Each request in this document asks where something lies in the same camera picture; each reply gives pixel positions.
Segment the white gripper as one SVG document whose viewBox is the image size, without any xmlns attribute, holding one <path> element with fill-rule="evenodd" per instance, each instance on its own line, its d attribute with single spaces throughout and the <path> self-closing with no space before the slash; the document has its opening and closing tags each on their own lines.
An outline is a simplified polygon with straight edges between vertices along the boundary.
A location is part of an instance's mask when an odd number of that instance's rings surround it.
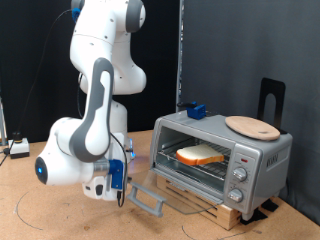
<svg viewBox="0 0 320 240">
<path fill-rule="evenodd" d="M 96 176 L 82 184 L 84 194 L 92 199 L 116 201 L 118 193 L 124 190 L 121 180 L 114 180 L 111 175 Z"/>
</svg>

